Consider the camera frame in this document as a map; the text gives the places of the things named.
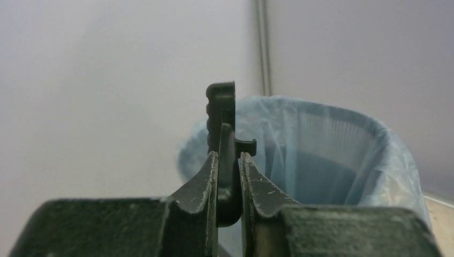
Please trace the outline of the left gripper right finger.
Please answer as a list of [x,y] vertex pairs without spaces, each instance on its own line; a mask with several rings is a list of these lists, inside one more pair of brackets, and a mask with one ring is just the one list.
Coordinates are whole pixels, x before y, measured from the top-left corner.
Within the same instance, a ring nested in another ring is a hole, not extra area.
[[311,206],[290,198],[240,155],[244,256],[441,256],[413,211]]

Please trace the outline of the black litter scoop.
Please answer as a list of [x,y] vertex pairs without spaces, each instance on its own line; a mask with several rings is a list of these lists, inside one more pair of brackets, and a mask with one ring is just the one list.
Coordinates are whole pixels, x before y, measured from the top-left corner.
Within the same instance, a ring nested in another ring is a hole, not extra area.
[[219,82],[206,90],[208,152],[218,155],[217,226],[235,224],[241,217],[243,197],[238,160],[242,152],[256,155],[257,141],[236,139],[235,82]]

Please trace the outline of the grey trash bin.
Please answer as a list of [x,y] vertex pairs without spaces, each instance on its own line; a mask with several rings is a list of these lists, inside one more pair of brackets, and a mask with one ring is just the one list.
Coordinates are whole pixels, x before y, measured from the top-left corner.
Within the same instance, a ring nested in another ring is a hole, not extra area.
[[377,122],[357,112],[329,107],[279,111],[262,134],[260,170],[303,204],[358,205],[381,175]]

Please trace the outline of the blue plastic bin liner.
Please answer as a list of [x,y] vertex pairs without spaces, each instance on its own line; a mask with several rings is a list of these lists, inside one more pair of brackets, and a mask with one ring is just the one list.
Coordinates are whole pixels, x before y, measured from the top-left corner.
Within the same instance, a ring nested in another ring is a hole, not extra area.
[[284,97],[208,96],[178,155],[185,256],[440,256],[418,171],[393,131]]

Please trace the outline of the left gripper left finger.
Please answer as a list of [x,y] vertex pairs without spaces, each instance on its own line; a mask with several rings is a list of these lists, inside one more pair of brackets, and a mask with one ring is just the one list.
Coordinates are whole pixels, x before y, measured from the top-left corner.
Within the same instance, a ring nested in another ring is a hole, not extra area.
[[47,201],[10,256],[217,256],[217,172],[211,152],[170,196]]

